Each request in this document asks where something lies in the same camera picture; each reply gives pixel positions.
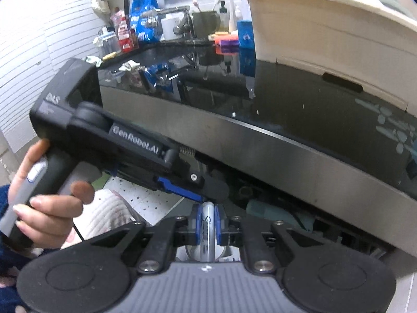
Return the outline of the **person's left hand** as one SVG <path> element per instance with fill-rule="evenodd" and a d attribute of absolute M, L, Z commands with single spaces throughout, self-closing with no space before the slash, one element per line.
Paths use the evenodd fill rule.
<path fill-rule="evenodd" d="M 9 187 L 8 202 L 19 218 L 18 229 L 35 247 L 59 249 L 72 230 L 73 219 L 82 214 L 84 205 L 93 202 L 95 190 L 87 182 L 76 181 L 71 185 L 70 196 L 39 195 L 32 198 L 28 206 L 17 204 L 15 198 L 26 174 L 49 146 L 47 140 L 41 139 L 29 148 Z"/>

